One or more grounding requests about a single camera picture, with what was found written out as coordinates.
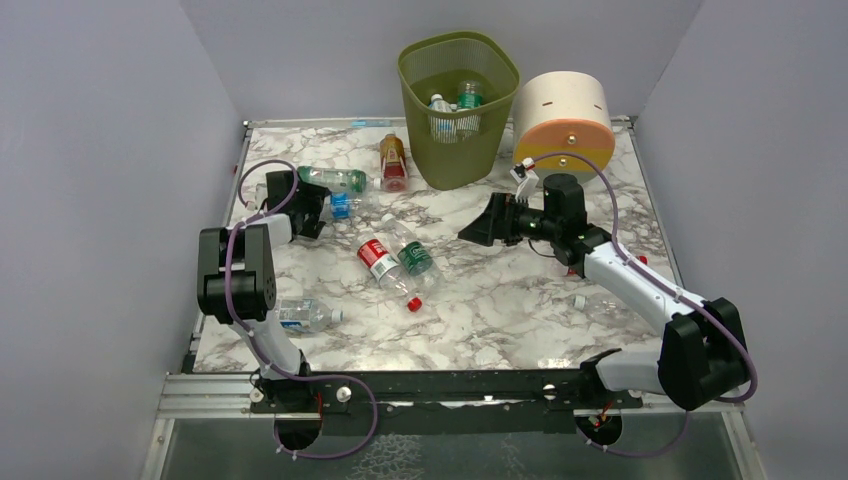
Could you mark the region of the white Suntory oolong tea bottle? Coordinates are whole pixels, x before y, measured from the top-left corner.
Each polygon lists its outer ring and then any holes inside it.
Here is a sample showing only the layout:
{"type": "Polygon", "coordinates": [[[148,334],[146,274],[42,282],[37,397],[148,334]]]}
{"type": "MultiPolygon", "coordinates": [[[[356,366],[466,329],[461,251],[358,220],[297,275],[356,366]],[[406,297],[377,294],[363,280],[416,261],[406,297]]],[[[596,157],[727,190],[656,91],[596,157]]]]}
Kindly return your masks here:
{"type": "MultiPolygon", "coordinates": [[[[454,109],[439,93],[430,97],[429,108],[436,113],[453,113],[454,109]]],[[[457,141],[456,124],[453,119],[436,116],[429,117],[430,134],[435,142],[441,144],[452,144],[457,141]]]]}

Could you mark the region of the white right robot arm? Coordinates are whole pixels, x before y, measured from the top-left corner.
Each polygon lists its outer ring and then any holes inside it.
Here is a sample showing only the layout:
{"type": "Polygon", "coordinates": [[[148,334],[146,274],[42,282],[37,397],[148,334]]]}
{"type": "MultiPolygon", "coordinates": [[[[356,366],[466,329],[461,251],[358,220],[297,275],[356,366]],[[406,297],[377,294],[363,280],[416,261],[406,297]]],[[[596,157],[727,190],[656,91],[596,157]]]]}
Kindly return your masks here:
{"type": "Polygon", "coordinates": [[[660,335],[653,350],[612,349],[585,361],[580,370],[589,394],[643,391],[693,411],[711,401],[742,402],[757,391],[759,375],[732,302],[707,300],[657,275],[614,232],[589,223],[574,176],[547,178],[540,209],[527,201],[537,176],[519,170],[513,178],[515,193],[491,197],[484,240],[549,243],[558,262],[614,294],[660,335]]]}

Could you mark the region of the green white label water bottle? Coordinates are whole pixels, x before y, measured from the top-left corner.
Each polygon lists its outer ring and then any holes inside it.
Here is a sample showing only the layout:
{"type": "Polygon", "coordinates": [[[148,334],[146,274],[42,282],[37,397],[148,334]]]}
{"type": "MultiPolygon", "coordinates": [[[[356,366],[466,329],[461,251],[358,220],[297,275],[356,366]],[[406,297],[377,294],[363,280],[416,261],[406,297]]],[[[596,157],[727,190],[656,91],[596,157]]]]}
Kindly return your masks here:
{"type": "Polygon", "coordinates": [[[479,133],[481,117],[478,114],[466,114],[483,103],[482,85],[479,81],[463,80],[458,85],[457,112],[463,116],[457,120],[457,134],[468,138],[479,133]]]}

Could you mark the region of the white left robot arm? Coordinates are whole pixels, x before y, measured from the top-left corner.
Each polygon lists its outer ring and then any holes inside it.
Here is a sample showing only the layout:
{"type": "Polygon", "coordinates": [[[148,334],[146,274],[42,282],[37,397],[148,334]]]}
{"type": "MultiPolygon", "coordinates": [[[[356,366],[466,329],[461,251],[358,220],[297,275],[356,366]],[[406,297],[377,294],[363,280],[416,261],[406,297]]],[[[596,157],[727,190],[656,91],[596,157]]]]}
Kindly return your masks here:
{"type": "Polygon", "coordinates": [[[247,373],[263,367],[275,345],[253,353],[261,327],[271,327],[280,299],[315,299],[341,309],[343,319],[319,333],[279,330],[284,345],[317,371],[353,375],[375,371],[512,369],[513,336],[502,277],[493,251],[462,241],[459,231],[478,216],[487,189],[387,195],[355,224],[340,222],[317,239],[284,246],[252,225],[231,235],[213,228],[201,237],[198,293],[207,314],[192,369],[247,373]],[[386,241],[380,225],[390,212],[418,237],[447,282],[409,310],[381,287],[359,259],[365,240],[386,241]]]}

